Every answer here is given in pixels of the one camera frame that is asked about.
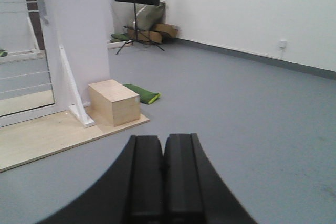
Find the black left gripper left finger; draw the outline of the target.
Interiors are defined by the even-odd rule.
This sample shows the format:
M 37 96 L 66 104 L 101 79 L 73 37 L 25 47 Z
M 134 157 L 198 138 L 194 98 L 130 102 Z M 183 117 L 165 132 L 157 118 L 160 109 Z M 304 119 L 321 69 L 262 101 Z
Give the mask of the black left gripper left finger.
M 42 223 L 160 223 L 162 158 L 157 136 L 131 136 L 89 189 Z

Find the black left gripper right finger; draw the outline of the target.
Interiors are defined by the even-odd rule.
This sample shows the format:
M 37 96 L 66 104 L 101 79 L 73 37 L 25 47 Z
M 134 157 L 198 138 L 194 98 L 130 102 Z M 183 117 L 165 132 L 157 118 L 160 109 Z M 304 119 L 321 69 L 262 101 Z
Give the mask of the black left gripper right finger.
M 212 166 L 197 134 L 170 134 L 164 162 L 169 223 L 255 223 Z

